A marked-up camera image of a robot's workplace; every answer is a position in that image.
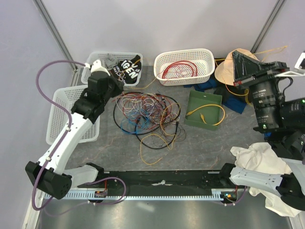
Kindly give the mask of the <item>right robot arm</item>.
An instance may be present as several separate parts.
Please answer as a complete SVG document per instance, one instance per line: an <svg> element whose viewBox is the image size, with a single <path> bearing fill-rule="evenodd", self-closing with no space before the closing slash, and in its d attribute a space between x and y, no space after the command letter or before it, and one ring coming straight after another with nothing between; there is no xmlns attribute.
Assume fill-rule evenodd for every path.
<svg viewBox="0 0 305 229"><path fill-rule="evenodd" d="M294 70L284 62L264 63L239 51L232 53L234 85L249 89L258 126L265 141L291 169L290 174L267 174L226 163L218 182L222 187L248 186L272 193L290 207L305 209L305 100L285 101L278 83L305 75L305 55L298 58Z"/></svg>

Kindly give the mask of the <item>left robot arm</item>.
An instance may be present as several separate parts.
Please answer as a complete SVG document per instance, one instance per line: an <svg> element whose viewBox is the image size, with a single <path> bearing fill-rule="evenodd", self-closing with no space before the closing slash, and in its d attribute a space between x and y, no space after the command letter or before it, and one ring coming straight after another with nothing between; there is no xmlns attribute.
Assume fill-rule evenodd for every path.
<svg viewBox="0 0 305 229"><path fill-rule="evenodd" d="M101 167L93 163L69 170L65 170L65 167L82 136L104 112L109 99L120 95L122 90L123 83L105 68L91 72L88 86L74 103L66 127L38 162L29 162L25 167L35 188L62 199L72 187L85 183L93 187L104 184L105 177L99 173Z"/></svg>

